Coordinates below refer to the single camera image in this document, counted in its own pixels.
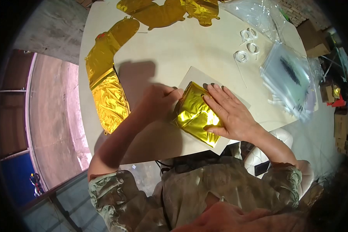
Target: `deflated foil balloon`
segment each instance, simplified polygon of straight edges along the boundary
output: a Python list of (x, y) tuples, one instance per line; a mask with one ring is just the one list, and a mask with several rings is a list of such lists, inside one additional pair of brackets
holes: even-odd
[(212, 25), (212, 19), (218, 17), (218, 0), (186, 0), (188, 18), (197, 18), (199, 24), (204, 27)]
[(129, 103), (113, 68), (113, 57), (139, 29), (139, 22), (125, 17), (99, 34), (85, 58), (89, 87), (105, 133), (112, 133), (129, 115)]
[(337, 85), (333, 87), (333, 96), (334, 98), (340, 99), (340, 88)]
[(183, 97), (178, 101), (172, 123), (198, 140), (214, 147), (220, 136), (204, 130), (206, 125), (221, 126), (217, 115), (204, 102), (203, 95), (209, 95), (203, 87), (190, 82), (184, 91)]
[(166, 0), (162, 6), (152, 0), (121, 0), (116, 8), (147, 25), (148, 30), (183, 21), (186, 13), (185, 0)]

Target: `white chair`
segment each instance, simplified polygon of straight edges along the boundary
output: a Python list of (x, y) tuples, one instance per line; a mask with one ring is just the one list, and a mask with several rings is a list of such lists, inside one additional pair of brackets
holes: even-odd
[[(292, 135), (282, 128), (275, 129), (270, 132), (276, 138), (284, 142), (290, 149), (292, 147), (293, 138)], [(254, 147), (250, 153), (245, 157), (245, 168), (251, 175), (255, 176), (255, 166), (268, 161), (267, 156), (257, 147)], [(314, 180), (314, 172), (311, 164), (306, 160), (298, 160), (299, 170), (302, 172), (302, 182), (298, 186), (299, 200), (308, 191)]]

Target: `person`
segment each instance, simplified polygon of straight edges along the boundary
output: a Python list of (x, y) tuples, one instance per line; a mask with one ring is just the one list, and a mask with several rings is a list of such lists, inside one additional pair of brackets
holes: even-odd
[(206, 131), (254, 144), (272, 167), (262, 179), (240, 159), (221, 156), (190, 168), (171, 168), (152, 196), (139, 191), (133, 175), (119, 170), (134, 137), (161, 120), (183, 95), (182, 89), (152, 85), (141, 102), (95, 152), (88, 170), (89, 193), (110, 231), (303, 231), (297, 207), (302, 174), (288, 146), (259, 125), (248, 109), (223, 86), (208, 85), (204, 101), (223, 121)]

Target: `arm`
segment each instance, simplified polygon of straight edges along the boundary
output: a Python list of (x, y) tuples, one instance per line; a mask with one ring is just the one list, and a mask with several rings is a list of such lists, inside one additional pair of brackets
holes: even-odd
[(208, 85), (208, 91), (213, 98), (204, 95), (204, 100), (223, 121), (224, 127), (208, 127), (206, 131), (254, 144), (264, 152), (272, 166), (287, 164), (297, 167), (297, 159), (290, 148), (259, 125), (227, 87)]
[(116, 172), (135, 136), (151, 122), (164, 118), (182, 95), (182, 89), (175, 90), (165, 85), (150, 86), (136, 109), (95, 152), (88, 169), (88, 181)]

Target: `motorcycle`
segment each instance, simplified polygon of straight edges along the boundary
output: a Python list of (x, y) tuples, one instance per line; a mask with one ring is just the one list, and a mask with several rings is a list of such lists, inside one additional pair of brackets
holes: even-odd
[(34, 193), (35, 197), (38, 197), (44, 193), (43, 187), (40, 183), (40, 175), (39, 174), (31, 173), (30, 181), (31, 181), (32, 185), (35, 186), (35, 193)]

